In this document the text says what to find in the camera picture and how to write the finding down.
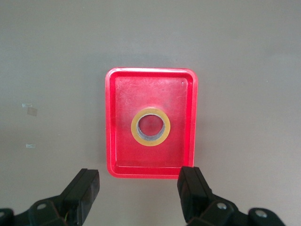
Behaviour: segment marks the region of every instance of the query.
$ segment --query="roll of tape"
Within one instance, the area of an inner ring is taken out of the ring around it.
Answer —
[[[154,136],[145,135],[139,128],[140,119],[147,115],[155,115],[163,121],[162,129],[158,134]],[[168,116],[164,113],[164,111],[154,107],[144,108],[141,111],[139,111],[133,118],[131,124],[131,131],[133,137],[138,143],[144,146],[156,146],[161,144],[168,137],[170,132],[170,121]]]

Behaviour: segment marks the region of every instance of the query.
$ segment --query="red tray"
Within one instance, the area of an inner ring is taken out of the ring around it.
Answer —
[[[107,168],[118,178],[178,178],[193,166],[198,79],[190,69],[106,75]]]

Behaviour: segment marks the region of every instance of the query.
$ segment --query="yellow tape roll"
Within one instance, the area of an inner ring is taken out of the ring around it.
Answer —
[[[147,115],[155,115],[163,121],[163,127],[161,131],[154,136],[145,135],[139,128],[140,119]],[[133,118],[131,131],[133,137],[138,143],[144,146],[156,146],[161,144],[168,137],[170,132],[170,121],[168,116],[162,110],[154,107],[144,108]]]

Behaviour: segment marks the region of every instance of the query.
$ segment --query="tape piece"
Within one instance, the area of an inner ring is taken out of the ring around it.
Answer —
[[[27,108],[27,114],[32,115],[32,116],[37,116],[38,110],[33,107],[28,107]]]
[[[143,134],[143,132],[139,128],[140,119],[147,115],[155,115],[163,121],[163,127],[161,131],[154,136],[147,136]],[[161,144],[168,137],[170,132],[170,121],[168,116],[164,113],[164,111],[155,107],[144,108],[141,111],[139,111],[133,118],[131,124],[131,132],[134,139],[138,143],[144,146],[156,146]]]
[[[32,107],[32,104],[22,104],[22,108]]]
[[[26,144],[26,148],[35,148],[36,145],[35,144]]]

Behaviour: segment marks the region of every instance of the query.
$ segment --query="tape roll core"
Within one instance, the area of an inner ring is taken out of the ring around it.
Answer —
[[[140,127],[139,121],[147,115],[155,115],[163,121],[163,126],[160,132],[154,136],[145,135]],[[132,135],[135,140],[144,146],[156,146],[161,144],[168,137],[170,132],[170,121],[168,116],[160,109],[149,107],[139,111],[132,120],[131,124]]]

